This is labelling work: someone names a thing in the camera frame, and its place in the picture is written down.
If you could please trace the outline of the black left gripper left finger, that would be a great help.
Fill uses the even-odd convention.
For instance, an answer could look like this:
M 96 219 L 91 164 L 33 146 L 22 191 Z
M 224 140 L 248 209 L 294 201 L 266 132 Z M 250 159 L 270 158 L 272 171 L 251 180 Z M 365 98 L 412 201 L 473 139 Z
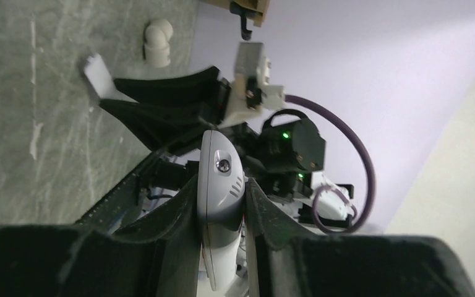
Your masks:
M 195 296 L 197 178 L 107 234 L 77 225 L 0 226 L 0 296 Z

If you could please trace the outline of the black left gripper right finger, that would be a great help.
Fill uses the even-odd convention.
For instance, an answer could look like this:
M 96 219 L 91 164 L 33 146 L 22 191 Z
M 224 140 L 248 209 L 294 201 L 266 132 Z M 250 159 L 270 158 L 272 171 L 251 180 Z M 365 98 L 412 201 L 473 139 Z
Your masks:
M 475 296 L 458 256 L 424 236 L 318 235 L 246 182 L 251 296 Z

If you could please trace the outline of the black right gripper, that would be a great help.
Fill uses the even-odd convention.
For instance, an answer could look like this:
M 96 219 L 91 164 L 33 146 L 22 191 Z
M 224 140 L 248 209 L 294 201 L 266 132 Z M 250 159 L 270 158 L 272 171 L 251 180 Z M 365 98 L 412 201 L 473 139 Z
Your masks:
M 114 86 L 136 102 L 104 99 L 100 107 L 118 119 L 148 149 L 187 154 L 200 148 L 205 131 L 218 131 L 234 143 L 254 139 L 248 120 L 262 115 L 262 88 L 257 79 L 219 81 L 208 105 L 158 106 L 172 99 L 194 100 L 208 95 L 218 83 L 219 68 L 168 79 L 115 78 Z

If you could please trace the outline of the white battery compartment cover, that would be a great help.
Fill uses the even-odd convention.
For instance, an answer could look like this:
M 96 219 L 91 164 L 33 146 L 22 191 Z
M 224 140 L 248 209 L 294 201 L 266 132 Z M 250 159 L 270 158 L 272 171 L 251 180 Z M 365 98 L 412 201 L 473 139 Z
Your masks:
M 83 72 L 99 98 L 116 98 L 117 89 L 100 54 L 96 53 L 86 58 Z

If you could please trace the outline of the white remote control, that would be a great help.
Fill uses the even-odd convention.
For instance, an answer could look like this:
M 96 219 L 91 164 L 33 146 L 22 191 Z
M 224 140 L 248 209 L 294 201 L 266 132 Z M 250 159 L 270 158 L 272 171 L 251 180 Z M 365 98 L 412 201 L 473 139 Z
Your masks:
M 197 182 L 197 220 L 213 291 L 225 291 L 236 273 L 244 190 L 244 171 L 236 148 L 221 132 L 205 131 Z

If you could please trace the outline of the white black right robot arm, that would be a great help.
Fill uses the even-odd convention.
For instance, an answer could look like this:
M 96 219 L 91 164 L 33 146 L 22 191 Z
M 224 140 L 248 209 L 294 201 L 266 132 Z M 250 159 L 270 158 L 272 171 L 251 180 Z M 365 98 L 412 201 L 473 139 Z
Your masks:
M 105 98 L 100 107 L 118 119 L 153 152 L 181 157 L 201 147 L 203 133 L 220 131 L 235 146 L 244 172 L 267 195 L 282 202 L 310 194 L 310 174 L 324 166 L 326 142 L 301 111 L 282 109 L 296 120 L 273 125 L 271 119 L 254 132 L 245 122 L 223 125 L 231 88 L 216 67 L 162 80 L 114 79 L 128 100 Z

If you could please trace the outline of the white pipe elbow fitting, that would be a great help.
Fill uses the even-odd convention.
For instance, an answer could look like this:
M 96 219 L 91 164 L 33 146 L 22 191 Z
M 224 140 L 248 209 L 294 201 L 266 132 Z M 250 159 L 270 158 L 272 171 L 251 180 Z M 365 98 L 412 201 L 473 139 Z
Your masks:
M 146 62 L 152 67 L 167 67 L 170 62 L 170 39 L 173 26 L 166 19 L 153 19 L 144 31 L 143 53 Z

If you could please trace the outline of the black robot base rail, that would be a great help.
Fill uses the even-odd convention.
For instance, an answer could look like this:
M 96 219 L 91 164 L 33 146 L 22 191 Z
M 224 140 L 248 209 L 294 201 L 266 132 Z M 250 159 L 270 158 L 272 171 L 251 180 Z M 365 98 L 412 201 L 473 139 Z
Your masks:
M 148 193 L 152 175 L 164 154 L 163 150 L 158 150 L 145 157 L 86 211 L 75 225 L 109 231 L 129 210 L 139 205 L 142 194 Z

